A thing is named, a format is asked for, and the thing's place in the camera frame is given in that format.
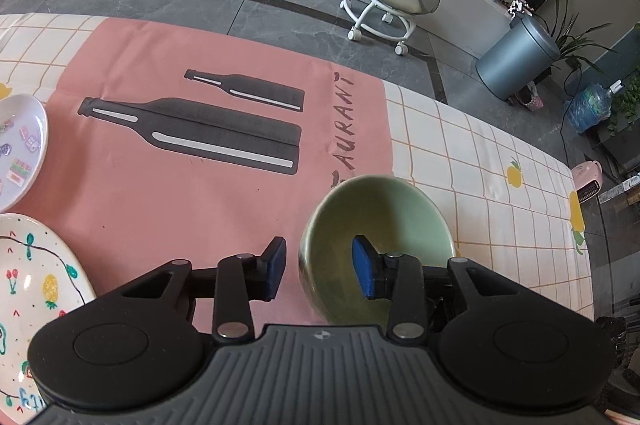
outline white stool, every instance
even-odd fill
[[[340,2],[340,8],[345,10],[349,14],[349,17],[355,22],[353,28],[351,28],[347,34],[349,40],[360,40],[362,38],[360,28],[363,28],[382,39],[397,42],[396,55],[406,55],[408,48],[404,42],[415,30],[414,16],[433,13],[439,4],[440,0],[369,0],[369,4],[367,4],[359,17],[356,17],[355,13],[351,11],[351,0],[342,0]],[[373,8],[378,8],[385,12],[382,15],[382,20],[388,24],[391,24],[394,15],[396,15],[402,21],[402,24],[404,24],[406,33],[401,37],[393,37],[366,25],[364,23],[364,17],[366,17]]]

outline bowl rim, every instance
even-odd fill
[[[362,182],[362,181],[372,180],[372,179],[386,180],[386,181],[389,181],[390,183],[397,183],[399,185],[403,185],[403,188],[404,186],[407,186],[409,187],[409,190],[414,189],[415,191],[419,192],[419,194],[424,197],[427,203],[431,205],[431,208],[434,210],[436,217],[439,219],[443,227],[446,228],[447,235],[449,236],[450,256],[451,257],[456,256],[456,252],[457,252],[456,243],[453,239],[453,236],[451,235],[451,230],[449,228],[449,225],[447,224],[447,221],[445,220],[444,216],[442,215],[442,212],[436,206],[436,204],[431,200],[431,198],[427,194],[425,194],[422,190],[420,190],[420,188],[418,188],[412,183],[409,183],[407,180],[403,180],[402,178],[398,178],[390,174],[363,174],[363,175],[354,176],[353,178],[349,178],[345,180],[339,185],[334,186],[324,196],[324,198],[322,198],[322,201],[320,201],[318,206],[316,206],[315,210],[311,213],[311,215],[307,219],[305,229],[303,230],[302,237],[300,238],[300,246],[298,247],[298,277],[300,278],[300,283],[302,284],[303,290],[305,291],[305,294],[310,300],[314,309],[319,313],[320,316],[322,316],[322,318],[326,319],[329,323],[331,323],[331,321],[334,320],[332,318],[332,312],[329,310],[329,308],[326,307],[324,302],[322,302],[322,297],[318,293],[318,288],[316,286],[314,277],[312,275],[311,261],[308,256],[309,244],[310,244],[311,236],[313,235],[313,232],[310,230],[311,224],[313,221],[315,221],[318,218],[319,213],[325,208],[327,204],[329,204],[329,202],[332,201],[332,199],[337,195],[337,193],[340,193],[342,190],[346,188],[345,185],[351,185],[352,183]]]

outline lemon print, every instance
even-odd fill
[[[44,295],[47,308],[50,310],[55,308],[56,302],[58,302],[58,279],[50,273],[44,278],[44,283],[42,283],[42,294]]]
[[[515,186],[516,188],[522,186],[522,170],[516,158],[513,158],[511,166],[507,169],[507,181],[511,186]]]
[[[582,218],[580,201],[578,201],[578,193],[575,190],[569,194],[569,209],[571,210],[571,218],[569,221],[574,229],[575,251],[583,255],[579,246],[584,243],[584,236],[582,235],[584,231],[584,219]]]
[[[13,89],[11,87],[7,87],[4,84],[0,84],[0,100],[2,100],[2,98],[6,98],[11,94],[11,91]]]

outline black cable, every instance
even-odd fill
[[[582,81],[582,66],[579,66],[577,68],[575,68],[572,72],[570,72],[567,77],[564,79],[564,84],[562,84],[562,89],[564,90],[564,93],[567,96],[571,97],[571,101],[569,102],[569,105],[567,105],[567,108],[564,110],[564,114],[562,115],[562,123],[560,124],[560,139],[562,140],[562,147],[564,147],[564,159],[566,161],[566,166],[568,166],[569,168],[571,168],[571,165],[569,164],[569,153],[566,150],[566,142],[564,141],[564,136],[562,135],[562,128],[564,127],[564,120],[566,119],[566,115],[567,113],[569,113],[569,109],[571,108],[572,104],[574,103],[575,97],[577,96],[577,92],[573,95],[569,94],[569,92],[566,90],[566,82],[569,80],[569,78],[571,77],[572,74],[574,74],[575,71],[580,72],[580,78],[578,78],[578,84],[575,86],[575,90],[576,91],[580,91],[580,82]]]

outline painted ceramic plate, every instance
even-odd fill
[[[0,410],[17,424],[44,406],[27,362],[31,338],[93,299],[62,239],[31,217],[0,214]]]
[[[37,98],[14,94],[0,101],[0,212],[33,185],[47,151],[49,123]]]

